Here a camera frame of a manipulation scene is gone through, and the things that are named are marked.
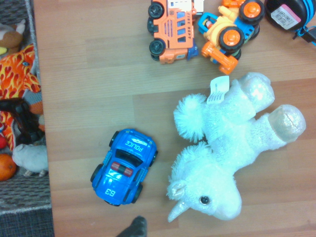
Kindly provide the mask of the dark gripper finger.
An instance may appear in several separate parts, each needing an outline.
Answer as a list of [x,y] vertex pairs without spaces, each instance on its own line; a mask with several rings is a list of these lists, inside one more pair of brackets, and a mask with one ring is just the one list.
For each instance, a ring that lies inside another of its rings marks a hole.
[[147,236],[147,220],[142,216],[133,219],[130,226],[125,228],[117,237],[146,237]]

